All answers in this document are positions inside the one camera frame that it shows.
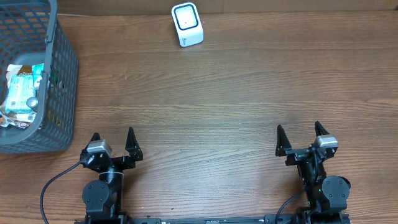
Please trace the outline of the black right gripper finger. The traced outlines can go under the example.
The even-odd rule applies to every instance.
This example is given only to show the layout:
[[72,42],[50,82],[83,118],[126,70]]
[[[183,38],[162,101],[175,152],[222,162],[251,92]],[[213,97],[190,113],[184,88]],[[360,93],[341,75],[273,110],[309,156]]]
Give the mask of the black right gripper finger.
[[315,133],[316,136],[329,135],[329,132],[322,126],[319,121],[315,122]]
[[292,150],[290,141],[281,125],[277,127],[277,144],[275,148],[275,155],[282,157],[286,156],[286,152]]

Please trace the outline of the small teal white box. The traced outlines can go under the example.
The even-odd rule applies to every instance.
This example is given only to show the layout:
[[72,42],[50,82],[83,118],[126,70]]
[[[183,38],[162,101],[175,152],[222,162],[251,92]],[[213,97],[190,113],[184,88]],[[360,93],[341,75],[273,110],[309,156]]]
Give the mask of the small teal white box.
[[32,66],[33,87],[35,90],[38,90],[40,88],[40,81],[42,79],[43,70],[44,70],[43,63]]

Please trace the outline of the yellow liquid bottle silver cap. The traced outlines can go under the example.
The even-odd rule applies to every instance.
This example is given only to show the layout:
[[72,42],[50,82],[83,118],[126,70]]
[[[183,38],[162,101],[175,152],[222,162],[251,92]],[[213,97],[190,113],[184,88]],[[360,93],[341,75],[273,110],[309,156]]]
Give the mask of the yellow liquid bottle silver cap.
[[38,104],[39,104],[39,101],[38,101],[38,99],[37,99],[36,97],[34,97],[34,96],[28,98],[27,101],[26,101],[26,105],[27,105],[30,109],[32,109],[32,110],[36,110],[37,107],[38,107]]

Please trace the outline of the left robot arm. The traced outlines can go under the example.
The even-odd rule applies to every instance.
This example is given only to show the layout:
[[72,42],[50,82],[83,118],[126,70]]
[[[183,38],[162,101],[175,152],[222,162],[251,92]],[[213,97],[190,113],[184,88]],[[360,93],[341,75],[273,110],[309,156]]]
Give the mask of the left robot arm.
[[88,145],[81,151],[80,163],[84,168],[98,173],[98,179],[86,184],[82,200],[86,206],[84,223],[132,223],[123,211],[124,171],[136,167],[143,160],[143,153],[133,128],[126,138],[126,156],[112,157],[108,142],[94,133]]

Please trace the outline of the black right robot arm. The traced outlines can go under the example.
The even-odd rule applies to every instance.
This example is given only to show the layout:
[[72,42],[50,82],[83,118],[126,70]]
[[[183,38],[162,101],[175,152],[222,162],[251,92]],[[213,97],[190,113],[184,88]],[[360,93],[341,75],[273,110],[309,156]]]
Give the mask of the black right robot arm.
[[285,157],[287,166],[297,166],[310,209],[316,214],[340,213],[347,208],[351,184],[348,179],[326,174],[323,163],[334,157],[338,141],[320,122],[315,122],[315,141],[294,149],[281,125],[277,127],[275,154]]

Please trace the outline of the white barcode scanner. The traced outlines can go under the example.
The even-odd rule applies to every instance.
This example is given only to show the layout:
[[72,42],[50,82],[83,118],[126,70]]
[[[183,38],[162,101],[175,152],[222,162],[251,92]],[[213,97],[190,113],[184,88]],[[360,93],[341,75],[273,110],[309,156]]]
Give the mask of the white barcode scanner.
[[204,31],[197,7],[193,2],[175,5],[171,15],[181,47],[200,44],[204,40]]

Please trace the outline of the teal tissue pack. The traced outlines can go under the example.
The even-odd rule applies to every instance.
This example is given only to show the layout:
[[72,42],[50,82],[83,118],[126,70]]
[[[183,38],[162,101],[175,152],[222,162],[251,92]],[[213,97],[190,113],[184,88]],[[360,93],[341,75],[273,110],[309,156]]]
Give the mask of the teal tissue pack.
[[32,109],[27,105],[27,100],[35,97],[32,75],[11,78],[9,92],[6,99],[6,113],[28,114]]

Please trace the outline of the brown snack packet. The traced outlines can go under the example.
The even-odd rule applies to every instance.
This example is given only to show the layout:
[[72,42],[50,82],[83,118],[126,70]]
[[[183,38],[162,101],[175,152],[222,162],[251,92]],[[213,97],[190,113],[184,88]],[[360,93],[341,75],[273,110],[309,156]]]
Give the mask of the brown snack packet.
[[32,66],[31,65],[19,65],[19,71],[17,76],[32,76]]

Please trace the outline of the grey plastic shopping basket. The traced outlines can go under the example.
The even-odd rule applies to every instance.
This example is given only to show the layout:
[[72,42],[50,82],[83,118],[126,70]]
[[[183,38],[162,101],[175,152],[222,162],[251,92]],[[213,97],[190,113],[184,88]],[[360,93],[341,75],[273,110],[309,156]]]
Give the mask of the grey plastic shopping basket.
[[57,14],[56,1],[1,1],[1,100],[8,65],[44,65],[37,116],[28,128],[1,128],[4,154],[61,151],[72,143],[79,62]]

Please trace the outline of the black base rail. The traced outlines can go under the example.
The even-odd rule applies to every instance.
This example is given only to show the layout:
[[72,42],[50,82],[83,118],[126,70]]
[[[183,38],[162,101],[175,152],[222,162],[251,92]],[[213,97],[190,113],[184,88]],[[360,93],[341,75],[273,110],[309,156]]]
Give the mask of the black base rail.
[[[343,224],[351,224],[348,215],[343,215]],[[239,217],[239,218],[208,218],[208,219],[174,219],[161,220],[160,218],[130,218],[129,221],[107,221],[105,223],[132,223],[132,224],[275,224],[275,215],[265,215],[264,217]],[[297,221],[294,215],[279,215],[277,223],[310,223]],[[311,223],[339,223],[338,221],[321,222],[319,219]]]

